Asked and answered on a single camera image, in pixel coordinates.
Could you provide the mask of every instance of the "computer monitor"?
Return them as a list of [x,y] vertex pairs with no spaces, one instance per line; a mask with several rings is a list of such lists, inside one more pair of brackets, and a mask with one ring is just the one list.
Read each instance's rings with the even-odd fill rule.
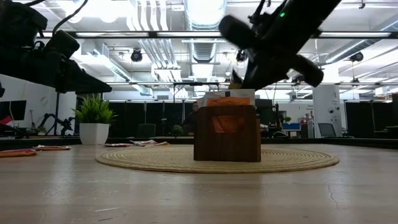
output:
[[7,116],[11,116],[10,103],[11,113],[14,121],[25,120],[26,100],[0,102],[0,120],[6,118]]
[[318,123],[319,126],[319,132],[321,134],[321,137],[336,137],[336,131],[335,127],[333,124],[330,123]]

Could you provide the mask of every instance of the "wooden box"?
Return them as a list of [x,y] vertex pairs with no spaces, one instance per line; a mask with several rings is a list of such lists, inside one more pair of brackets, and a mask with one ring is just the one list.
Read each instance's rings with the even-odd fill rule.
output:
[[260,124],[255,108],[200,108],[193,150],[196,161],[260,162]]

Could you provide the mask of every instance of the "white planter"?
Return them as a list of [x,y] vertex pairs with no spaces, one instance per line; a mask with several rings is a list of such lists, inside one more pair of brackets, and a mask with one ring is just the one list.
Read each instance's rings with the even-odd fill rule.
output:
[[80,124],[80,140],[84,145],[105,144],[108,134],[109,124]]

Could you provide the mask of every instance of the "black camera rig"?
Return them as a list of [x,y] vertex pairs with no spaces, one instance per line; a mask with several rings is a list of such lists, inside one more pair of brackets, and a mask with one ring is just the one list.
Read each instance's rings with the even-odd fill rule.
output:
[[87,74],[70,59],[80,45],[66,32],[57,31],[67,18],[55,26],[47,45],[36,41],[38,34],[43,37],[48,20],[29,6],[43,1],[27,4],[11,0],[0,2],[0,73],[54,87],[59,93],[112,91],[109,85]]

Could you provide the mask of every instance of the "security camera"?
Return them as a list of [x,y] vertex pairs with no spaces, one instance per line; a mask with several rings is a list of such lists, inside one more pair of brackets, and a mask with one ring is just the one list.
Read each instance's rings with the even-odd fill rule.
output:
[[352,61],[352,62],[360,62],[360,61],[363,60],[363,54],[361,52],[358,52],[358,53],[352,55],[349,58],[349,60]]
[[140,62],[142,60],[141,49],[134,49],[131,54],[131,60],[133,62]]
[[244,50],[239,50],[238,54],[236,54],[236,61],[237,62],[244,62],[248,59],[248,55]]

